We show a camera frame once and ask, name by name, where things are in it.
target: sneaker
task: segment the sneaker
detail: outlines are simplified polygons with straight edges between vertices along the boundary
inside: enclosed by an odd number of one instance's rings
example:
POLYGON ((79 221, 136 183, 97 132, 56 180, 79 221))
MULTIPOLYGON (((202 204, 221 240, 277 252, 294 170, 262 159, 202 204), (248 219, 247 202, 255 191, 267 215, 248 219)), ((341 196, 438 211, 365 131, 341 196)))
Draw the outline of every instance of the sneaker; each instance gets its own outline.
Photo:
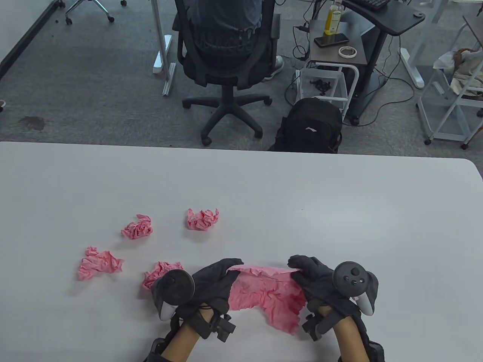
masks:
POLYGON ((264 80, 269 81, 270 79, 273 78, 275 74, 280 73, 283 68, 284 68, 284 59, 282 58, 282 56, 277 56, 275 59, 275 67, 273 68, 272 73, 267 75, 264 80))

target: pink crumpled paper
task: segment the pink crumpled paper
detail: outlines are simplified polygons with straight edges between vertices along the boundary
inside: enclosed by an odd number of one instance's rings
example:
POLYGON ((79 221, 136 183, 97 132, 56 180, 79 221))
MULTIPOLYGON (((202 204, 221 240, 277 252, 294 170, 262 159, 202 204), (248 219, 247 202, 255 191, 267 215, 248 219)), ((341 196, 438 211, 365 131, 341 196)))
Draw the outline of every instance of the pink crumpled paper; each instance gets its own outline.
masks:
POLYGON ((211 210, 201 210, 195 214, 192 209, 188 209, 188 228, 191 230, 206 231, 218 222, 219 214, 218 209, 215 210, 215 214, 211 210))
POLYGON ((230 292, 230 310, 259 306, 268 323, 295 335, 300 311, 307 303, 302 289, 292 280, 293 269, 235 265, 228 270, 241 271, 230 292))
POLYGON ((92 279, 97 273, 119 273, 122 272, 124 260, 116 259, 110 251, 98 252, 97 248, 88 247, 85 251, 87 258, 82 259, 77 272, 82 281, 92 279))
POLYGON ((152 272, 145 272, 142 287, 150 290, 158 278, 161 278, 163 275, 173 269, 183 269, 183 266, 180 262, 174 264, 158 262, 152 272))
POLYGON ((139 219, 138 223, 130 223, 121 231, 122 235, 131 240, 146 237, 153 232, 151 218, 149 216, 137 214, 136 217, 139 219))

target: chair base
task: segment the chair base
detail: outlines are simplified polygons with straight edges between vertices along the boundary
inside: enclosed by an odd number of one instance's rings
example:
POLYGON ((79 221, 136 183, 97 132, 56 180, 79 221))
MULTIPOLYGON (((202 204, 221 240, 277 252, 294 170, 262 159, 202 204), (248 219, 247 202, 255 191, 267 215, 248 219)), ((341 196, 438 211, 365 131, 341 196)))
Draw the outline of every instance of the chair base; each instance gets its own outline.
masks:
MULTIPOLYGON (((80 4, 82 4, 85 0, 77 0, 72 6, 65 12, 65 22, 67 25, 72 25, 72 19, 69 18, 70 12, 74 11, 75 8, 77 8, 80 4)), ((99 2, 99 0, 87 0, 87 1, 93 1, 107 16, 107 19, 109 22, 113 23, 114 18, 109 15, 109 12, 107 9, 99 2)))
POLYGON ((255 138, 263 137, 262 127, 250 116, 243 108, 245 104, 263 101, 267 106, 272 103, 272 99, 265 94, 247 94, 244 96, 233 95, 233 87, 223 85, 221 97, 189 97, 183 99, 183 108, 190 108, 192 104, 216 108, 215 113, 210 117, 207 124, 201 131, 201 142, 204 146, 211 144, 208 134, 217 123, 227 114, 233 114, 243 121, 247 126, 255 131, 255 138))

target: white wall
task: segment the white wall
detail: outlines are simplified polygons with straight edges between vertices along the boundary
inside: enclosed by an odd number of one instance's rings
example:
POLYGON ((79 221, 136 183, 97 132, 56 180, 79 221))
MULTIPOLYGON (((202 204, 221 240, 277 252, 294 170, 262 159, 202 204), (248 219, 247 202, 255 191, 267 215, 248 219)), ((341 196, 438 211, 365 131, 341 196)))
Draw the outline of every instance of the white wall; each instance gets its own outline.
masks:
POLYGON ((0 0, 0 61, 40 17, 51 0, 0 0))

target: carpet stain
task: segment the carpet stain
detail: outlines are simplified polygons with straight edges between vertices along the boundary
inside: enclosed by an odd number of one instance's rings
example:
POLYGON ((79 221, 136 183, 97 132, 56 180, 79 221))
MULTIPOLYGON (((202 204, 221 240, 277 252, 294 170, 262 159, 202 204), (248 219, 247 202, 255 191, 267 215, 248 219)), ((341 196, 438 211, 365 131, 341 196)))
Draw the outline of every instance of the carpet stain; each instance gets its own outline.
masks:
POLYGON ((42 131, 45 127, 45 120, 42 117, 24 117, 18 122, 28 130, 42 131))

